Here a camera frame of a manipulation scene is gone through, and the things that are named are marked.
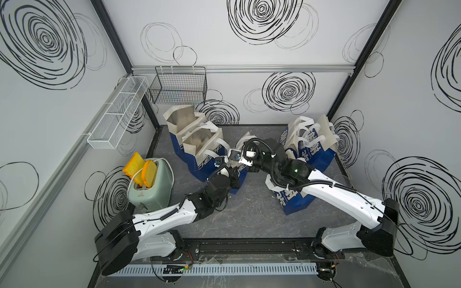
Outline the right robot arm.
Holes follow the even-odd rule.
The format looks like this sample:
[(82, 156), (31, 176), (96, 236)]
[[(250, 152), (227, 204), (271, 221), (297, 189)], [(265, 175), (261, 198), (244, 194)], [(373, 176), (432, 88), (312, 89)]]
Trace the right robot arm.
[(303, 158), (287, 154), (274, 139), (252, 136), (244, 140), (242, 148), (231, 149), (228, 156), (249, 171), (266, 172), (267, 184), (277, 192), (313, 196), (355, 219), (350, 225), (318, 230), (311, 243), (317, 258), (325, 259), (340, 250), (356, 248), (385, 257), (394, 254), (399, 218), (399, 204), (395, 200), (371, 198), (332, 180)]

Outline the rear yellow toast slice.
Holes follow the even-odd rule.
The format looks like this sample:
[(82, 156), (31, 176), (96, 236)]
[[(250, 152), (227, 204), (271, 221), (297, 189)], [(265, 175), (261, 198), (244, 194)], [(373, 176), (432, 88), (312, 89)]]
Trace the rear yellow toast slice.
[(123, 168), (123, 172), (133, 178), (137, 175), (137, 173), (144, 168), (145, 160), (141, 157), (141, 155), (135, 152), (132, 158), (128, 161), (128, 163)]

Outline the yellow toast slice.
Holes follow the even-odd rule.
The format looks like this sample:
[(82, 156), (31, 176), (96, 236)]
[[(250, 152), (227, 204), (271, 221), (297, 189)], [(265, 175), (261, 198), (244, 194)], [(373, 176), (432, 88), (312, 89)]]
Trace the yellow toast slice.
[(151, 188), (156, 179), (157, 175), (157, 165), (152, 160), (147, 160), (141, 171), (141, 180), (145, 187)]
[(145, 160), (141, 157), (141, 155), (135, 152), (132, 158), (128, 161), (128, 163), (123, 168), (123, 172), (133, 178), (137, 175), (137, 173), (144, 168)]

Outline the mint green toaster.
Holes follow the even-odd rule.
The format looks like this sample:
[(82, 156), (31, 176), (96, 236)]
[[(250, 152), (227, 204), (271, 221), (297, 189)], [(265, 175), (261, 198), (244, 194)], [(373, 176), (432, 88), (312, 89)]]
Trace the mint green toaster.
[(141, 213), (154, 212), (167, 208), (174, 186), (174, 173), (164, 158), (151, 158), (157, 165), (156, 178), (152, 187), (140, 188), (136, 183), (128, 186), (128, 200)]

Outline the front yellow toast slice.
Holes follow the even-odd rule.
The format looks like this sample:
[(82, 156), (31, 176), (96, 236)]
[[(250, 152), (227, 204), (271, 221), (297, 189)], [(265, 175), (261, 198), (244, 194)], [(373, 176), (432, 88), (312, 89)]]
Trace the front yellow toast slice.
[(152, 160), (147, 160), (141, 171), (141, 180), (145, 187), (151, 188), (156, 179), (157, 175), (157, 165)]

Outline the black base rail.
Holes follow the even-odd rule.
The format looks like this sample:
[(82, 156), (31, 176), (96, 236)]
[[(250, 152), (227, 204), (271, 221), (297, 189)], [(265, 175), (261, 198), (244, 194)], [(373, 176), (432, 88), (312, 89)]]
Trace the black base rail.
[(111, 250), (109, 259), (126, 266), (134, 260), (153, 258), (155, 261), (185, 261), (185, 254), (190, 260), (198, 261), (200, 257), (215, 255), (270, 255), (283, 254), (295, 260), (325, 262), (344, 259), (346, 253), (370, 252), (361, 248), (341, 248), (332, 252), (322, 246), (316, 238), (175, 238), (174, 234), (165, 234), (153, 238), (147, 244), (130, 244), (118, 252)]

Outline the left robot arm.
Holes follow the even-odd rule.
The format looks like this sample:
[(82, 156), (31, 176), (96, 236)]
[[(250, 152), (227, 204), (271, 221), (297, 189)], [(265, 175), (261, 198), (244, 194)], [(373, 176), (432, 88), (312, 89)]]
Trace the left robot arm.
[(238, 168), (221, 165), (205, 187), (186, 194), (176, 205), (146, 214), (119, 212), (94, 239), (101, 274), (109, 276), (142, 258), (178, 258), (185, 249), (176, 227), (202, 220), (217, 211), (240, 187)]

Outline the blue beige takeout bag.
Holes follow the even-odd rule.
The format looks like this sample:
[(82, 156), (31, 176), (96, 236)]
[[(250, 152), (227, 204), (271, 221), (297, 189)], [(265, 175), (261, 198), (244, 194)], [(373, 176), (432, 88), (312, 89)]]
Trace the blue beige takeout bag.
[(168, 126), (173, 149), (176, 155), (185, 162), (182, 138), (206, 122), (206, 116), (204, 113), (196, 112), (192, 105), (177, 105), (169, 108), (163, 117)]
[(241, 163), (242, 159), (242, 150), (244, 144), (251, 138), (254, 138), (254, 135), (251, 135), (250, 132), (246, 132), (243, 136), (238, 140), (235, 147), (232, 149), (230, 153), (230, 167), (237, 168), (237, 176), (238, 176), (238, 188), (233, 188), (230, 193), (237, 194), (239, 189), (243, 186), (243, 183), (247, 176), (247, 166), (244, 163)]
[(332, 122), (322, 115), (313, 125), (301, 129), (298, 149), (310, 165), (325, 172), (337, 154), (339, 140)]
[(288, 156), (294, 159), (299, 158), (300, 153), (298, 151), (298, 144), (300, 141), (299, 138), (301, 137), (300, 132), (302, 130), (307, 130), (314, 123), (315, 121), (312, 118), (299, 116), (285, 127), (278, 142), (283, 145)]
[(286, 216), (306, 209), (316, 198), (309, 194), (303, 194), (295, 190), (287, 190), (276, 186), (271, 181), (271, 176), (267, 175), (265, 184), (279, 201)]
[(216, 170), (215, 158), (226, 156), (229, 144), (223, 138), (223, 131), (208, 121), (188, 132), (182, 138), (184, 156), (189, 172), (199, 181), (206, 179)]

